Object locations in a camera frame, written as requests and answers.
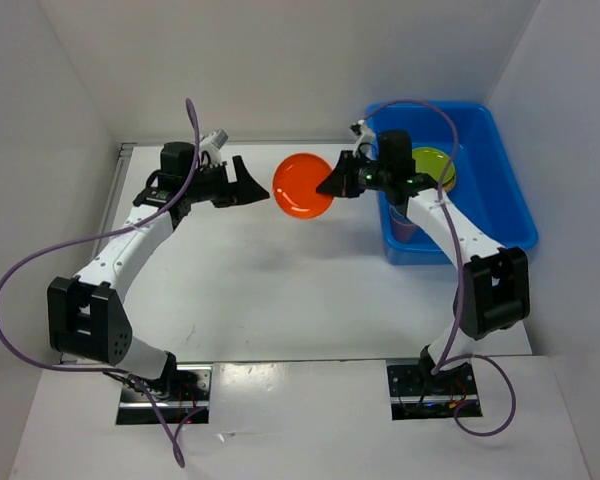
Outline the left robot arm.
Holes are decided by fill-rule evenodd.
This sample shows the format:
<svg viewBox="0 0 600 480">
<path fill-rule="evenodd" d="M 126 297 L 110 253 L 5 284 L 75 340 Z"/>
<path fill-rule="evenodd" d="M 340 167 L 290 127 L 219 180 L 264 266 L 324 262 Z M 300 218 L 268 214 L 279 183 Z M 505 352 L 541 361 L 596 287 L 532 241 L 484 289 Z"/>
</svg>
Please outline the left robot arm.
<svg viewBox="0 0 600 480">
<path fill-rule="evenodd" d="M 230 165 L 234 180 L 219 146 L 210 140 L 199 147 L 187 142 L 163 146 L 160 167 L 134 199 L 121 234 L 73 277 L 57 277 L 49 285 L 49 340 L 54 350 L 111 367 L 118 378 L 137 377 L 156 399 L 177 392 L 186 378 L 175 355 L 134 335 L 124 300 L 136 276 L 192 205 L 210 202 L 229 208 L 268 199 L 241 156 L 234 156 Z"/>
</svg>

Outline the green plastic plate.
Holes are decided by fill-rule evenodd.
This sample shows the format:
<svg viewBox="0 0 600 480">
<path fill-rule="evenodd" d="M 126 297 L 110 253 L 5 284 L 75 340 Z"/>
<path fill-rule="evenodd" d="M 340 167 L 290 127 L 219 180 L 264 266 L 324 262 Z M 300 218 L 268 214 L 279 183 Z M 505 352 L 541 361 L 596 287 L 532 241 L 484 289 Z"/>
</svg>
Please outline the green plastic plate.
<svg viewBox="0 0 600 480">
<path fill-rule="evenodd" d="M 449 155 L 432 146 L 417 147 L 412 151 L 418 173 L 430 175 L 436 182 L 442 181 L 446 174 L 455 170 L 455 164 L 448 165 Z"/>
</svg>

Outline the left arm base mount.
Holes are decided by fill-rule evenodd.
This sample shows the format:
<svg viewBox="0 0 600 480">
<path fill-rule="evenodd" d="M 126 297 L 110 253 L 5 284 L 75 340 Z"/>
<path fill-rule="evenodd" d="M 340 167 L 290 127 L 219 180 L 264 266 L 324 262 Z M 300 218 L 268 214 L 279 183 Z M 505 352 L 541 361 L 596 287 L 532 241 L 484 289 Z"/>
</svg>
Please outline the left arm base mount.
<svg viewBox="0 0 600 480">
<path fill-rule="evenodd" d="M 150 390 L 159 411 L 169 425 L 208 424 L 213 366 L 211 364 L 180 363 L 179 375 L 183 382 L 169 394 Z M 158 424 L 159 420 L 144 392 L 126 376 L 108 374 L 119 382 L 116 424 L 121 426 Z"/>
</svg>

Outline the green-rimmed bamboo woven plate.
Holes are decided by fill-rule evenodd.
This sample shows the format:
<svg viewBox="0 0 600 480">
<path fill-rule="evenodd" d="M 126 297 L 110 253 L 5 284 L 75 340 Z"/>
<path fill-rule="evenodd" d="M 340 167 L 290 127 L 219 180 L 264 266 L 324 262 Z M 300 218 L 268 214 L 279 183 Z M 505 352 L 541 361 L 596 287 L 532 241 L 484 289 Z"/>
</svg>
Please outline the green-rimmed bamboo woven plate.
<svg viewBox="0 0 600 480">
<path fill-rule="evenodd" d="M 443 179 L 443 189 L 446 192 L 450 192 L 455 187 L 456 183 L 457 183 L 457 173 L 455 170 L 453 170 L 450 173 L 445 175 L 445 177 Z"/>
</svg>

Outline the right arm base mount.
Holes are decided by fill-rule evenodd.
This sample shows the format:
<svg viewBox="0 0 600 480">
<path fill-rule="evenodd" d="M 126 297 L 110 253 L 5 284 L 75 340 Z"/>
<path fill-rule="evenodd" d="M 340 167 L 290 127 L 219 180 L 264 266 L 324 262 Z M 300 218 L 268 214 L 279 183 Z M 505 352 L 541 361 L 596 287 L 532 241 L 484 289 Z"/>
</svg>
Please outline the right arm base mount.
<svg viewBox="0 0 600 480">
<path fill-rule="evenodd" d="M 393 420 L 481 417 L 472 367 L 465 363 L 430 380 L 416 359 L 386 361 Z"/>
</svg>

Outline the blue plastic cup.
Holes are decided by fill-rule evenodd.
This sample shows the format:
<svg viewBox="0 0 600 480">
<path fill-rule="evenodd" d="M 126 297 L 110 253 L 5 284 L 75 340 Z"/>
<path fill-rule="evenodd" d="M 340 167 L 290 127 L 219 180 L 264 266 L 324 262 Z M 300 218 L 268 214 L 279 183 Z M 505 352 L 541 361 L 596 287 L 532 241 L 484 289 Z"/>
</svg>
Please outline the blue plastic cup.
<svg viewBox="0 0 600 480">
<path fill-rule="evenodd" d="M 408 225 L 410 224 L 410 220 L 403 214 L 401 214 L 398 209 L 390 205 L 389 206 L 389 215 L 392 221 L 397 222 L 399 224 Z"/>
</svg>

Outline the orange plastic plate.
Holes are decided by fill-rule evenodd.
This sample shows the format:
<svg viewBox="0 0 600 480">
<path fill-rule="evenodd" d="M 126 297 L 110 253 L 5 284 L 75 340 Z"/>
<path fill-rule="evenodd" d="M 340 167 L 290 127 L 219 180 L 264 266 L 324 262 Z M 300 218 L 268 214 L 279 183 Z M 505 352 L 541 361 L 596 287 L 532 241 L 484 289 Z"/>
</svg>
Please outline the orange plastic plate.
<svg viewBox="0 0 600 480">
<path fill-rule="evenodd" d="M 331 166 L 316 154 L 299 152 L 288 156 L 279 164 L 272 180 L 277 205 L 296 219 L 321 216 L 331 207 L 333 196 L 318 193 L 316 189 L 331 173 Z"/>
</svg>

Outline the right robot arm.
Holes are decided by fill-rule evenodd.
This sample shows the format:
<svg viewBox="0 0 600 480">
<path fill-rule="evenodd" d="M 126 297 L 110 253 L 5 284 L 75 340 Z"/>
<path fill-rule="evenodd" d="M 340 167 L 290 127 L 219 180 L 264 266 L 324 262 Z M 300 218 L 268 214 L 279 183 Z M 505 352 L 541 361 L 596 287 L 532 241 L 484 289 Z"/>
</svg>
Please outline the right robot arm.
<svg viewBox="0 0 600 480">
<path fill-rule="evenodd" d="M 374 159 L 342 151 L 334 170 L 316 188 L 319 194 L 340 198 L 356 198 L 367 190 L 383 193 L 456 268 L 452 323 L 419 358 L 422 388 L 442 392 L 453 381 L 453 370 L 473 356 L 478 341 L 529 315 L 527 255 L 482 232 L 431 175 L 417 170 L 411 138 L 404 130 L 381 133 Z"/>
</svg>

